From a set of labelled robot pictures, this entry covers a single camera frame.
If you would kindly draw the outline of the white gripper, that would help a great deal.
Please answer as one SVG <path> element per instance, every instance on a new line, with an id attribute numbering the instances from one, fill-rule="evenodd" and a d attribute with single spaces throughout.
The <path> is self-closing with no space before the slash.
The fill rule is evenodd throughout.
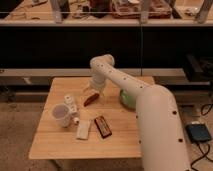
<path id="1" fill-rule="evenodd" d="M 101 77 L 92 77 L 89 81 L 89 85 L 83 89 L 83 93 L 95 89 L 98 91 L 100 97 L 104 97 L 103 90 L 106 86 L 106 80 Z"/>

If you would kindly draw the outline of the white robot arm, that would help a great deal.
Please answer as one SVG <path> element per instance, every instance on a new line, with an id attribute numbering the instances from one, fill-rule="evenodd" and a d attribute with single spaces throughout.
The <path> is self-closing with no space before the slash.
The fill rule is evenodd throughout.
<path id="1" fill-rule="evenodd" d="M 191 171 L 181 117 L 174 95 L 114 67 L 110 54 L 90 60 L 91 79 L 85 90 L 102 92 L 109 79 L 136 100 L 143 171 Z"/>

